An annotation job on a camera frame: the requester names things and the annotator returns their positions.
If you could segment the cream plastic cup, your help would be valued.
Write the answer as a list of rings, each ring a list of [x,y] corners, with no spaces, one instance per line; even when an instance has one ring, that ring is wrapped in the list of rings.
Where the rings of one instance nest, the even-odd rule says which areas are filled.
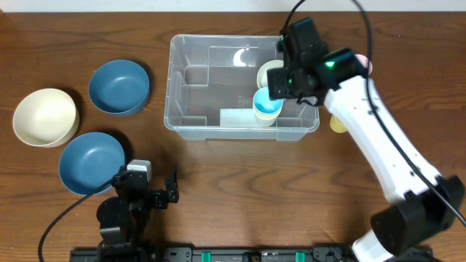
[[[255,116],[255,120],[256,120],[256,124],[259,127],[270,127],[276,122],[277,118],[276,119],[260,119]]]

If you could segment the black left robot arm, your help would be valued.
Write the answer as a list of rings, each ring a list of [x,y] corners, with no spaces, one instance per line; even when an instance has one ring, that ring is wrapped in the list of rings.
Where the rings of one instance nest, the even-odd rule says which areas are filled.
[[[146,171],[119,168],[111,180],[117,195],[96,212],[103,238],[98,261],[161,261],[158,249],[142,236],[153,210],[166,210],[178,202],[177,171],[174,167],[169,173],[164,189],[153,190]]]

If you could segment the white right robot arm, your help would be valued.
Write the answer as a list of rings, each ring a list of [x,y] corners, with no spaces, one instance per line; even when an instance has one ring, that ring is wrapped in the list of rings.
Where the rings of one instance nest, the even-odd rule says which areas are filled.
[[[355,53],[330,51],[309,18],[286,23],[277,50],[282,68],[267,72],[273,100],[325,106],[347,129],[372,167],[389,207],[371,217],[351,246],[355,261],[391,261],[459,218],[465,187],[444,178],[413,146],[379,97]]]

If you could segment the orange-yellow plastic cup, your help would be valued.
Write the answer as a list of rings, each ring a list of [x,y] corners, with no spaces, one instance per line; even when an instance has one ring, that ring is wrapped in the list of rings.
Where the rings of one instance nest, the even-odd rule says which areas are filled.
[[[254,114],[256,115],[256,117],[260,118],[260,119],[276,119],[280,113],[281,113],[281,110],[278,110],[274,113],[270,113],[270,114],[265,114],[261,111],[258,111],[256,108],[253,109],[254,111]]]

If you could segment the light blue plastic cup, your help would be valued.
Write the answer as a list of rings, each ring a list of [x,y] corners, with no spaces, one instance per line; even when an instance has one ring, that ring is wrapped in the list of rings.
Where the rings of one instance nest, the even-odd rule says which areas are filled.
[[[284,100],[273,100],[269,96],[269,88],[262,87],[253,96],[253,105],[263,114],[275,114],[283,107]]]

